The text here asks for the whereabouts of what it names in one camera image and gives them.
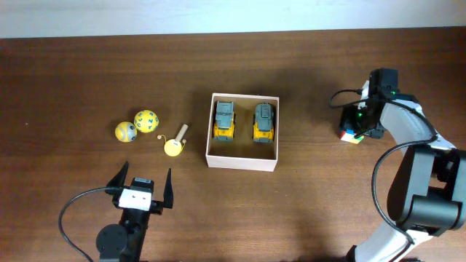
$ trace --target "wooden table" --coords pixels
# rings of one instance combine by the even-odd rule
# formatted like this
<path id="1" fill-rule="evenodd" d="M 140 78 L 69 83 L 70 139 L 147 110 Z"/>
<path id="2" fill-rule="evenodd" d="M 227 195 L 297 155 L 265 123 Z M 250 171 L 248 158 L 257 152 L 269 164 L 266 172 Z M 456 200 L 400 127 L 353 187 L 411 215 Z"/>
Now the wooden table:
<path id="1" fill-rule="evenodd" d="M 58 213 L 72 196 L 106 185 L 125 160 L 127 183 L 154 180 L 157 199 L 173 169 L 175 205 L 151 217 L 145 260 L 343 256 L 382 222 L 370 176 L 394 142 L 340 141 L 341 111 L 327 102 L 337 90 L 361 88 L 375 68 L 398 69 L 400 89 L 466 148 L 465 28 L 8 39 L 0 47 L 2 261 L 84 261 L 63 241 Z M 207 167 L 212 92 L 280 97 L 274 172 Z M 117 141 L 117 123 L 142 108 L 156 112 L 159 129 Z M 181 122 L 190 123 L 188 143 L 170 158 L 156 137 L 174 137 Z M 379 173 L 384 207 L 400 161 L 394 154 Z M 65 214 L 64 228 L 97 260 L 97 233 L 120 213 L 109 196 L 86 196 Z M 465 234 L 449 231 L 410 255 L 461 261 Z"/>

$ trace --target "yellow ball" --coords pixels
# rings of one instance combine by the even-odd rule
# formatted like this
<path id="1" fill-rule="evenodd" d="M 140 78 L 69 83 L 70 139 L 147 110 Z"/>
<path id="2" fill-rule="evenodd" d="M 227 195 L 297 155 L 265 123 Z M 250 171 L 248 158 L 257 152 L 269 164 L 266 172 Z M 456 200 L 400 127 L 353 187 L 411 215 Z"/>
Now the yellow ball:
<path id="1" fill-rule="evenodd" d="M 131 142 L 136 139 L 138 131 L 131 122 L 121 122 L 115 128 L 115 136 L 122 142 Z"/>
<path id="2" fill-rule="evenodd" d="M 142 110 L 134 117 L 134 125 L 141 132 L 152 132 L 159 126 L 159 118 L 150 110 Z"/>

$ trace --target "yellow toy truck cab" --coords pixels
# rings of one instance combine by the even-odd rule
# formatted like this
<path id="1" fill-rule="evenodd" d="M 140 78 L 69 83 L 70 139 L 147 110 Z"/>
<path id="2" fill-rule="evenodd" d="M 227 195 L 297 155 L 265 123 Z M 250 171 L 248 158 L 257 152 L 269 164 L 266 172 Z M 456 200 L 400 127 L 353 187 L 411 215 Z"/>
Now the yellow toy truck cab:
<path id="1" fill-rule="evenodd" d="M 274 111 L 272 105 L 262 103 L 256 106 L 253 120 L 253 140 L 259 143 L 274 141 Z"/>
<path id="2" fill-rule="evenodd" d="M 213 139 L 233 141 L 234 137 L 234 102 L 217 102 L 216 122 L 213 125 Z"/>

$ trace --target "spotted yellow ball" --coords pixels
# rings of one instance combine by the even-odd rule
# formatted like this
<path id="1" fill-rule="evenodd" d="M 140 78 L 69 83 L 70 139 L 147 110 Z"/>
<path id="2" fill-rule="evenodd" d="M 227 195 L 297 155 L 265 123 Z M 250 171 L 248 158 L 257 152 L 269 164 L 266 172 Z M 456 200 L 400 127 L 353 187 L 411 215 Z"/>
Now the spotted yellow ball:
<path id="1" fill-rule="evenodd" d="M 138 131 L 131 122 L 121 122 L 115 128 L 115 136 L 122 142 L 131 142 L 136 139 Z"/>
<path id="2" fill-rule="evenodd" d="M 134 125 L 141 132 L 152 132 L 159 126 L 159 118 L 150 110 L 142 110 L 134 117 Z"/>

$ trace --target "open cardboard box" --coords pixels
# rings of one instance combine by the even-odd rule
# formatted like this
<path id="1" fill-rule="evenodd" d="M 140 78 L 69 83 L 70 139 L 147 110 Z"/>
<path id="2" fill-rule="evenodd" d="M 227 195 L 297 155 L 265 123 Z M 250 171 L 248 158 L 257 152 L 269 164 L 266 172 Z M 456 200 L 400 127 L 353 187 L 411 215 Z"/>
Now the open cardboard box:
<path id="1" fill-rule="evenodd" d="M 232 142 L 213 139 L 216 103 L 234 102 L 236 125 Z M 253 116 L 259 103 L 273 105 L 275 112 L 273 143 L 253 141 Z M 260 95 L 212 94 L 205 158 L 209 167 L 273 171 L 278 161 L 279 98 Z"/>

